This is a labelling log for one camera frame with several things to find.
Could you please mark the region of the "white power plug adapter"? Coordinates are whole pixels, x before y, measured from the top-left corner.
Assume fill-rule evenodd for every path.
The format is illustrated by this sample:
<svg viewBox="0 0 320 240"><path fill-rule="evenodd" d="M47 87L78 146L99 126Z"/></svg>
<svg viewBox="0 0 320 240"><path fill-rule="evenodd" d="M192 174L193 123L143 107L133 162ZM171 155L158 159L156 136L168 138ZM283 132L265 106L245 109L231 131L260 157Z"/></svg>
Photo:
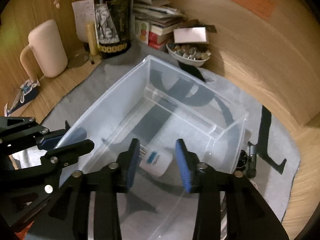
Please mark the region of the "white power plug adapter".
<svg viewBox="0 0 320 240"><path fill-rule="evenodd" d="M163 176L173 160L170 153L151 151L142 145L140 146L139 156L141 159L140 168L154 177Z"/></svg>

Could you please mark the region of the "black cylindrical lens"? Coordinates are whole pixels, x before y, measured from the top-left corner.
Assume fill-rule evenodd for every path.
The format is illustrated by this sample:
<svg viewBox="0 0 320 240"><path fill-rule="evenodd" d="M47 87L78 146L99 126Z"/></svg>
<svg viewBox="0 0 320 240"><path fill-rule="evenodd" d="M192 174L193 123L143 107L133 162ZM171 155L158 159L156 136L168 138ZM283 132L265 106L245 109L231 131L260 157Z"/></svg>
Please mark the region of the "black cylindrical lens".
<svg viewBox="0 0 320 240"><path fill-rule="evenodd" d="M239 155L239 160L236 165L236 171L241 171L246 173L247 170L249 169L250 162L251 162L251 158L248 155L248 153L244 150L241 150Z"/></svg>

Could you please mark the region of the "clear plastic storage box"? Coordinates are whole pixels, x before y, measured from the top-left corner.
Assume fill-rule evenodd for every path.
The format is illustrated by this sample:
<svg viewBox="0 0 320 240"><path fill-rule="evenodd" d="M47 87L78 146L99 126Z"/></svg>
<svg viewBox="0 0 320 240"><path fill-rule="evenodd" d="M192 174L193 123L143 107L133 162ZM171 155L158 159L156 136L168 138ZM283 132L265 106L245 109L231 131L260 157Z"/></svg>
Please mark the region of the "clear plastic storage box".
<svg viewBox="0 0 320 240"><path fill-rule="evenodd" d="M184 191L176 141L183 139L200 161L231 173L239 159L246 119L246 110L204 82L148 56L85 111L59 146L68 145L80 129L86 131L94 149L76 165L84 173L115 161L133 138L148 150L172 154L163 176L154 177L138 165L133 187L118 195L121 235L123 239L191 239L197 195Z"/></svg>

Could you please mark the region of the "blue cartoon sticker card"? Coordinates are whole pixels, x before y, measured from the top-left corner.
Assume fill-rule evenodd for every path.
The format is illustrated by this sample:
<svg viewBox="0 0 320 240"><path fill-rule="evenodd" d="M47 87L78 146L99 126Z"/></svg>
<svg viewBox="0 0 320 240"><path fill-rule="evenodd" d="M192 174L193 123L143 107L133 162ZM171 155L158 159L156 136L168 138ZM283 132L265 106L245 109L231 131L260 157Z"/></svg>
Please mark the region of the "blue cartoon sticker card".
<svg viewBox="0 0 320 240"><path fill-rule="evenodd" d="M9 97L4 106L5 117L18 117L26 110L30 103L39 94L40 83L38 80L32 82L26 80L14 93Z"/></svg>

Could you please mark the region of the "grey mat with black pattern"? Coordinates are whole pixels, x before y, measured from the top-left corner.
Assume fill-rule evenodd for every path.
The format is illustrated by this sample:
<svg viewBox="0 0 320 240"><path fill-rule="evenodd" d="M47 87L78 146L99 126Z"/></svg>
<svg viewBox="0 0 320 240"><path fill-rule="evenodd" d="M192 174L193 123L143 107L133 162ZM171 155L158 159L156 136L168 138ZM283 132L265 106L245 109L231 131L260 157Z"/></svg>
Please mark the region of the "grey mat with black pattern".
<svg viewBox="0 0 320 240"><path fill-rule="evenodd" d="M72 127L109 88L148 56L182 70L168 53L136 43L127 53L103 61L79 87L57 104L44 124L48 128L58 129L68 122ZM249 179L247 172L236 171L236 167L231 173L221 172L199 159L197 193L188 193L197 195L191 239L219 239L222 233L227 239L287 239L281 220L298 168L296 146L285 128L257 100L208 70L199 69L198 73L198 80L246 110L240 151L249 152L248 142L256 146L257 173L255 178ZM65 184L72 172L78 170L76 165L63 171L61 184ZM42 220L42 225L49 227L44 232L44 238L107 239L107 229L113 220L117 220L120 227L118 195L128 192L76 190L68 204L71 214L65 221L51 217Z"/></svg>

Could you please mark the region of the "pink mug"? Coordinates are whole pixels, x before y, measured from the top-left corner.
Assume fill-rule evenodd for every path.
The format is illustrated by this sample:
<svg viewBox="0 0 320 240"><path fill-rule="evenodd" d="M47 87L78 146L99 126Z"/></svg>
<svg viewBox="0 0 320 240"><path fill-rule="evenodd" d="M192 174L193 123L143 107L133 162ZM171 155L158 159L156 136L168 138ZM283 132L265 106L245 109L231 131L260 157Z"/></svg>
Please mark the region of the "pink mug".
<svg viewBox="0 0 320 240"><path fill-rule="evenodd" d="M20 62L31 82L38 80L33 65L28 62L28 53L32 52L45 77L60 75L68 64L59 29L54 20L48 20L28 35L28 45L20 54Z"/></svg>

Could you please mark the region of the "white bowl of marbles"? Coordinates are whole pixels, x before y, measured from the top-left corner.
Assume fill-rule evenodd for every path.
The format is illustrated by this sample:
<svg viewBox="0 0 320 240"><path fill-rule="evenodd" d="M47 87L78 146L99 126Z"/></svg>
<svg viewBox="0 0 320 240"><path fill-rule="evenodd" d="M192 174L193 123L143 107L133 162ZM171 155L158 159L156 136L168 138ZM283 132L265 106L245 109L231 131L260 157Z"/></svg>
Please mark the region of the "white bowl of marbles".
<svg viewBox="0 0 320 240"><path fill-rule="evenodd" d="M193 67L201 67L211 57L209 50L203 52L197 47L189 44L178 45L172 42L166 44L167 51L179 63L183 63Z"/></svg>

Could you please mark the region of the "gold lip balm tube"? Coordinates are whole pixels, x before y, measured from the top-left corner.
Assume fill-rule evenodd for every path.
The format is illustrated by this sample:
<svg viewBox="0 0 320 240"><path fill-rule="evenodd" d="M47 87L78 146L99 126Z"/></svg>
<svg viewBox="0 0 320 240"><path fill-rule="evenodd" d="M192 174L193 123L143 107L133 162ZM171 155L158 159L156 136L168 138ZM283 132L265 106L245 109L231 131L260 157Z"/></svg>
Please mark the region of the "gold lip balm tube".
<svg viewBox="0 0 320 240"><path fill-rule="evenodd" d="M92 56L97 56L98 48L97 48L97 41L95 36L95 25L94 22L86 23L86 34L89 44L89 49Z"/></svg>

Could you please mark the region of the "white card box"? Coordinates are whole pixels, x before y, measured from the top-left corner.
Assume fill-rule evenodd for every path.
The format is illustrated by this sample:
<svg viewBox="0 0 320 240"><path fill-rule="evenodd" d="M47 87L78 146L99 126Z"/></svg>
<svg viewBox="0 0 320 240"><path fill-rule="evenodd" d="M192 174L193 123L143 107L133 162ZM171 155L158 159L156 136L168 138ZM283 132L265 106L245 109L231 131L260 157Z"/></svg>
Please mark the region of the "white card box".
<svg viewBox="0 0 320 240"><path fill-rule="evenodd" d="M209 43L209 36L205 27L178 28L174 30L175 43Z"/></svg>

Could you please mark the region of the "white handwritten note paper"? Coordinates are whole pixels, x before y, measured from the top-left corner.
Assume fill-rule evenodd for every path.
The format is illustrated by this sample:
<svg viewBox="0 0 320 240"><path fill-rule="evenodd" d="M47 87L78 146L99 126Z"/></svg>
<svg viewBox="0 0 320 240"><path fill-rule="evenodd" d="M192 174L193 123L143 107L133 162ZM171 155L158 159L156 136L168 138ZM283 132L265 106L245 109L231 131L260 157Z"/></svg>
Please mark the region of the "white handwritten note paper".
<svg viewBox="0 0 320 240"><path fill-rule="evenodd" d="M76 34L81 42L88 42L86 24L94 21L94 0L81 0L72 3Z"/></svg>

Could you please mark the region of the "stack of books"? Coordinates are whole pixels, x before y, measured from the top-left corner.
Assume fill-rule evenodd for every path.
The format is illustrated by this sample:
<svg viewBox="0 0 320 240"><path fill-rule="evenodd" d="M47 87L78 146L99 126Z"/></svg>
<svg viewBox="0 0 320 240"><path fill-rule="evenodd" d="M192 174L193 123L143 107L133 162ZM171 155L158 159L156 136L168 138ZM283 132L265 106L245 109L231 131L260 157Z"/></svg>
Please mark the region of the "stack of books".
<svg viewBox="0 0 320 240"><path fill-rule="evenodd" d="M143 2L133 4L133 38L156 50L166 51L173 32L187 16L171 6L153 6Z"/></svg>

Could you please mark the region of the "dark wine bottle elephant label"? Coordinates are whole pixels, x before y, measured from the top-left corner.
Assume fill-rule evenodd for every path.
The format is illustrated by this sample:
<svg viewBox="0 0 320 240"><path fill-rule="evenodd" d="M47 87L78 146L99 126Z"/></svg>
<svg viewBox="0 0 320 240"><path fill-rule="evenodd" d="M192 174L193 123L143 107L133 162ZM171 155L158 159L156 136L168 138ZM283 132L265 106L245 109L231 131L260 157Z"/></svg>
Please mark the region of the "dark wine bottle elephant label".
<svg viewBox="0 0 320 240"><path fill-rule="evenodd" d="M131 47L132 0L93 0L97 46L103 59L127 52Z"/></svg>

